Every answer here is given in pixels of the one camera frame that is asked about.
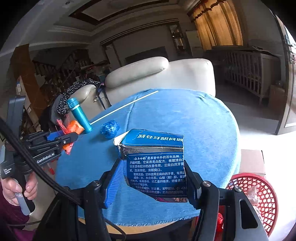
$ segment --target toothpaste box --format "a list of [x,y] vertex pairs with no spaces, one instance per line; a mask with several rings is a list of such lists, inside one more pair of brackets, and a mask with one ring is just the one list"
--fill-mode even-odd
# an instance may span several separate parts
[[161,202],[187,202],[183,137],[142,129],[117,136],[126,183]]

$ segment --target red plastic basket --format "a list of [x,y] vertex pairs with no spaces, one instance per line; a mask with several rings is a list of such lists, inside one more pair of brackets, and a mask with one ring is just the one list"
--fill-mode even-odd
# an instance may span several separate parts
[[235,186],[241,187],[245,194],[253,186],[258,189],[257,195],[260,197],[260,201],[257,207],[264,219],[263,227],[267,235],[270,236],[278,215],[278,201],[270,183],[256,174],[240,173],[231,177],[226,189],[232,189]]

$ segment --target white stick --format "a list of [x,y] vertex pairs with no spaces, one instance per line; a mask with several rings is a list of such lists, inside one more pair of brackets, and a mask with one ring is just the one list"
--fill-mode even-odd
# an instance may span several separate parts
[[135,103],[135,102],[137,102],[138,100],[144,99],[145,97],[147,97],[147,96],[149,96],[149,95],[153,95],[153,94],[155,94],[155,93],[157,93],[157,92],[158,92],[158,91],[154,91],[154,92],[152,92],[152,93],[150,93],[150,94],[148,94],[148,95],[145,95],[145,96],[143,96],[143,97],[141,97],[141,98],[139,98],[139,99],[136,99],[136,100],[134,100],[134,101],[132,101],[132,102],[129,102],[129,103],[123,105],[122,107],[119,107],[118,109],[116,109],[116,110],[114,110],[114,111],[111,111],[110,113],[108,113],[108,114],[102,116],[101,118],[99,118],[99,119],[93,121],[93,122],[91,123],[91,125],[94,124],[94,123],[96,123],[97,121],[99,121],[99,120],[105,118],[106,116],[108,116],[108,115],[110,115],[110,114],[112,114],[112,113],[114,113],[114,112],[116,112],[116,111],[118,111],[118,110],[120,110],[120,109],[122,109],[122,108],[124,108],[124,107],[126,107],[126,106],[128,106],[128,105],[130,105],[130,104],[132,104],[132,103]]

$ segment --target human hand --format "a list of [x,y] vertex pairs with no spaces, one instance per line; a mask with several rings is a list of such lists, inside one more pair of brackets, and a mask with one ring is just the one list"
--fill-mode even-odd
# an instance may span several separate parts
[[[33,200],[37,196],[37,178],[36,174],[32,172],[26,183],[26,190],[24,192],[24,196],[28,198],[28,200]],[[12,205],[19,206],[18,200],[15,197],[16,192],[22,192],[22,187],[11,177],[7,177],[5,179],[1,179],[1,185],[3,188],[3,196],[4,198]]]

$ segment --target teal water bottle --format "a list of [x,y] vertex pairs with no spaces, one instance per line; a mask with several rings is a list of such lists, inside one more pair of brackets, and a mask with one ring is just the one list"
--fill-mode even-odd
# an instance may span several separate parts
[[71,98],[67,100],[67,104],[75,119],[79,122],[79,124],[84,128],[85,133],[89,133],[92,131],[92,126],[89,123],[86,115],[84,114],[79,102],[76,98]]

